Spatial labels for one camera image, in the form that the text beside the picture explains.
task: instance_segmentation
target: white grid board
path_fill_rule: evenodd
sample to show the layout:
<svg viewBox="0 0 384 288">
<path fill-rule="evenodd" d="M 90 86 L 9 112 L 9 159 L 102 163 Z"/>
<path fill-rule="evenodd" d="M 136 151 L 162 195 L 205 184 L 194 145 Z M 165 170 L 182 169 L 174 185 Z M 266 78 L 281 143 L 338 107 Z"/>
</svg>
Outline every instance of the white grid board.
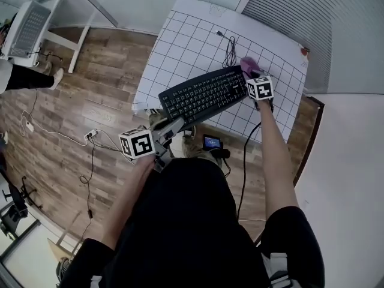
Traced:
<svg viewBox="0 0 384 288">
<path fill-rule="evenodd" d="M 143 72 L 133 109 L 160 108 L 159 93 L 188 79 L 222 68 L 227 40 L 215 33 L 236 39 L 237 65 L 251 56 L 270 76 L 274 84 L 274 117 L 287 141 L 298 111 L 305 74 L 254 40 L 224 27 L 172 10 L 155 42 Z M 237 135 L 248 137 L 260 122 L 260 113 L 249 98 L 205 121 Z M 261 142 L 261 129 L 252 135 Z"/>
</svg>

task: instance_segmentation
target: pink object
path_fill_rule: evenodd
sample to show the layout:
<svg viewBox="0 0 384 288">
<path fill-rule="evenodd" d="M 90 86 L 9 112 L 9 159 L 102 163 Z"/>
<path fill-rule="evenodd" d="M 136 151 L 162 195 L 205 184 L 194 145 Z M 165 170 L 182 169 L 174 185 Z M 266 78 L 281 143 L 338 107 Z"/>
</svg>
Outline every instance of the pink object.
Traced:
<svg viewBox="0 0 384 288">
<path fill-rule="evenodd" d="M 251 72 L 254 70 L 257 73 L 262 72 L 258 64 L 250 56 L 246 56 L 240 60 L 241 70 L 244 71 L 249 78 L 252 78 Z"/>
</svg>

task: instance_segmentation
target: black pants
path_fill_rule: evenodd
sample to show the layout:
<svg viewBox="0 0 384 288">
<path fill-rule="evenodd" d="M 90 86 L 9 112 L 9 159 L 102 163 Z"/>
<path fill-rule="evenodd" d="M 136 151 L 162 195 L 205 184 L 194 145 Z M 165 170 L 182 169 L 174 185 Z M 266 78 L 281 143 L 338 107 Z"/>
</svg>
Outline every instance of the black pants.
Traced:
<svg viewBox="0 0 384 288">
<path fill-rule="evenodd" d="M 19 65 L 12 66 L 12 73 L 6 91 L 9 89 L 41 89 L 53 85 L 53 76 L 38 73 Z"/>
</svg>

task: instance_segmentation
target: black keyboard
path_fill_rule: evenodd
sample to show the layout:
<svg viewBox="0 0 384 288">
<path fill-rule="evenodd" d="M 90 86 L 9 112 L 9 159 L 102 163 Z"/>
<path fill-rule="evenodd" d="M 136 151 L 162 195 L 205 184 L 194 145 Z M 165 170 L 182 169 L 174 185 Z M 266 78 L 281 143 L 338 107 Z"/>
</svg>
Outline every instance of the black keyboard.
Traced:
<svg viewBox="0 0 384 288">
<path fill-rule="evenodd" d="M 182 131 L 226 110 L 246 95 L 241 67 L 232 66 L 180 83 L 158 97 L 169 121 L 184 118 Z"/>
</svg>

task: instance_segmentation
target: white table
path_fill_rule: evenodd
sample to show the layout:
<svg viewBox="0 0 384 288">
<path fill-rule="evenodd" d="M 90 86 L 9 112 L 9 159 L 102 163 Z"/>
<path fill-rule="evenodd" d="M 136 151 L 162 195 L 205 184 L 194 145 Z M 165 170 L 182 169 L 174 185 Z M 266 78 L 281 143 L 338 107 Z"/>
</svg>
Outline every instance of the white table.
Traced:
<svg viewBox="0 0 384 288">
<path fill-rule="evenodd" d="M 237 64 L 251 56 L 272 75 L 274 116 L 288 140 L 304 88 L 308 60 L 302 46 L 285 35 L 234 11 L 199 0 L 177 0 L 169 13 L 143 72 L 133 110 L 161 108 L 159 93 L 201 74 L 220 69 L 227 40 L 236 39 Z M 205 121 L 248 137 L 260 122 L 260 113 L 246 98 Z M 261 131 L 251 137 L 261 142 Z"/>
<path fill-rule="evenodd" d="M 59 6 L 61 0 L 49 0 L 44 3 L 41 3 L 42 6 L 48 8 L 51 10 L 49 17 L 43 26 L 40 35 L 38 36 L 35 46 L 32 50 L 32 52 L 39 52 L 41 46 L 43 45 L 44 40 L 52 41 L 56 44 L 62 45 L 64 47 L 67 47 L 69 49 L 72 49 L 74 51 L 70 67 L 68 69 L 69 73 L 72 73 L 74 70 L 74 66 L 76 64 L 77 57 L 79 55 L 79 52 L 81 50 L 82 44 L 84 42 L 84 39 L 86 37 L 86 34 L 89 30 L 89 25 L 85 26 L 83 29 L 83 32 L 80 36 L 80 39 L 77 43 L 74 43 L 72 41 L 67 40 L 64 37 L 58 36 L 57 34 L 54 34 L 52 32 L 49 32 L 48 29 L 50 28 L 50 21 L 53 17 L 53 14 L 57 7 Z M 36 67 L 38 65 L 38 53 L 33 53 L 28 58 L 19 58 L 19 57 L 11 57 L 7 55 L 3 55 L 0 57 L 1 59 L 12 59 L 12 62 L 16 65 L 24 66 L 24 67 Z"/>
</svg>

